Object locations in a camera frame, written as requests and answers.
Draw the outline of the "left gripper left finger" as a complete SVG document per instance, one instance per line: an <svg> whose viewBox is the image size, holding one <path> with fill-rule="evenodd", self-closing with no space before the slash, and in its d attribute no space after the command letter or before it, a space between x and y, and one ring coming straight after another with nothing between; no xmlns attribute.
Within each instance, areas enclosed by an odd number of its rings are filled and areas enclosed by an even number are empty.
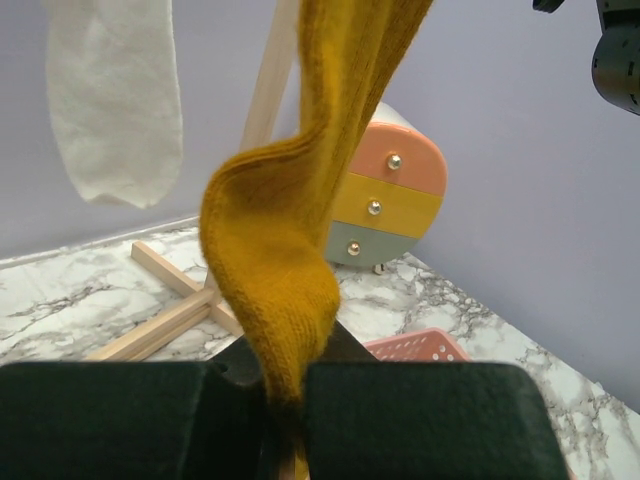
<svg viewBox="0 0 640 480"><path fill-rule="evenodd" d="M4 479L254 479L262 395L205 362L1 369Z"/></svg>

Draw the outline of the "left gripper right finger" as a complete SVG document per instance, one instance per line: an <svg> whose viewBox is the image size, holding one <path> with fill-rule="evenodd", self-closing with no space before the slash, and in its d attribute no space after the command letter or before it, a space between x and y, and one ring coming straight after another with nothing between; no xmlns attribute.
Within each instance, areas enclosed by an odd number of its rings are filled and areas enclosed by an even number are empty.
<svg viewBox="0 0 640 480"><path fill-rule="evenodd" d="M513 364L380 361L341 324L307 372L313 479L565 479L535 381Z"/></svg>

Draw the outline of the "mustard striped-cuff sock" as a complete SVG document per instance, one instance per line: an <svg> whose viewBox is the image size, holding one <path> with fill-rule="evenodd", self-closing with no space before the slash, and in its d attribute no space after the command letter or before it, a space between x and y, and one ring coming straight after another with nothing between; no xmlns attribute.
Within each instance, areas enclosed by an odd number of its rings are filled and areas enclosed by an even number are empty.
<svg viewBox="0 0 640 480"><path fill-rule="evenodd" d="M301 405L306 369L333 328L341 295L324 258L332 205L429 7L302 2L298 133L234 156L206 188L202 252L279 408Z"/></svg>

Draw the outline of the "white sock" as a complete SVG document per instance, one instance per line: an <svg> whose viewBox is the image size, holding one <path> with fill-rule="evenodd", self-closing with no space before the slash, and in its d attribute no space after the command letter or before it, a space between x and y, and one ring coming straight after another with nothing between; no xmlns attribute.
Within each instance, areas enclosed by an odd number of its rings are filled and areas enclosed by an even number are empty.
<svg viewBox="0 0 640 480"><path fill-rule="evenodd" d="M66 173L92 204L148 209L183 162L169 1L47 1L46 80Z"/></svg>

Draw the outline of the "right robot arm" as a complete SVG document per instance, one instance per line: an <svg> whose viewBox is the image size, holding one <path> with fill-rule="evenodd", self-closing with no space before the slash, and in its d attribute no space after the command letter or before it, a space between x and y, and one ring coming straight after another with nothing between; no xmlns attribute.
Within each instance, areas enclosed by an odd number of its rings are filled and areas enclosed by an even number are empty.
<svg viewBox="0 0 640 480"><path fill-rule="evenodd" d="M608 103L639 115L639 0L596 0L601 37L591 76Z"/></svg>

